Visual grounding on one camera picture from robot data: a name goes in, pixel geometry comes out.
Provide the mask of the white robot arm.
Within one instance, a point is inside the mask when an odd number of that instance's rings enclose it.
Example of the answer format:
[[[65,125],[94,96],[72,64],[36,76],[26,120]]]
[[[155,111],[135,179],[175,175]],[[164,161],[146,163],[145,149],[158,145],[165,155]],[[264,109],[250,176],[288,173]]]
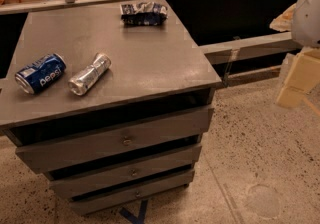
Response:
[[[320,83],[320,0],[298,0],[269,27],[279,32],[290,31],[292,39],[302,46],[293,57],[276,98],[277,105],[294,108]]]

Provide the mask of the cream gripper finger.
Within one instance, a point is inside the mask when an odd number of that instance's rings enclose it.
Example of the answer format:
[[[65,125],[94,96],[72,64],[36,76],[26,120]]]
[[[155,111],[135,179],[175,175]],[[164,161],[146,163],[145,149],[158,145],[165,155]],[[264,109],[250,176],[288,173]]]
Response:
[[[272,20],[269,27],[278,32],[290,31],[295,8],[295,4],[288,7],[282,14]]]
[[[320,49],[304,47],[298,54],[287,54],[280,71],[280,90],[275,103],[297,107],[304,96],[320,83]]]

